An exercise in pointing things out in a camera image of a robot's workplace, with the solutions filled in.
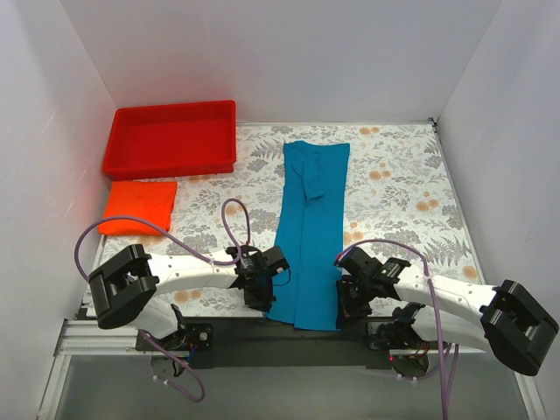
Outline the teal t shirt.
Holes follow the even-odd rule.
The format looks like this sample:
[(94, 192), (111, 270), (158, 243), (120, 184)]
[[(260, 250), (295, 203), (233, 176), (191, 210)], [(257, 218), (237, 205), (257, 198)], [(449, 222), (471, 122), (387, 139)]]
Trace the teal t shirt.
[(275, 245), (290, 269), (274, 281), (268, 319), (298, 329), (335, 332), (338, 311), (334, 266), (343, 248), (344, 202), (350, 145), (283, 146), (284, 187)]

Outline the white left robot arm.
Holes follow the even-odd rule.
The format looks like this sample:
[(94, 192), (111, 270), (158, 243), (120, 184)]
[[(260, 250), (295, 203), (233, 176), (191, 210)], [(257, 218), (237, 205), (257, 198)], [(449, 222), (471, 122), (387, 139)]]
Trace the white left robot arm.
[(250, 245), (215, 252), (207, 261), (192, 255), (149, 254), (130, 245), (88, 276), (97, 325), (102, 330), (132, 326), (169, 350), (180, 348), (189, 327), (175, 304), (161, 295), (191, 289), (238, 289), (251, 310), (267, 312), (276, 301), (275, 276), (291, 272), (282, 250)]

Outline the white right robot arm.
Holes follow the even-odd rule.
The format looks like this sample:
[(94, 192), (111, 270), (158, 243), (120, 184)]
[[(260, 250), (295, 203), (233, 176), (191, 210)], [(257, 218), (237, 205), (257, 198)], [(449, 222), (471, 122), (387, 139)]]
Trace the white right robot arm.
[(335, 260), (337, 327), (366, 323), (374, 349), (425, 350), (458, 344), (492, 354), (526, 376), (538, 374), (559, 324), (521, 284), (464, 283), (427, 276), (416, 265), (385, 262), (358, 246)]

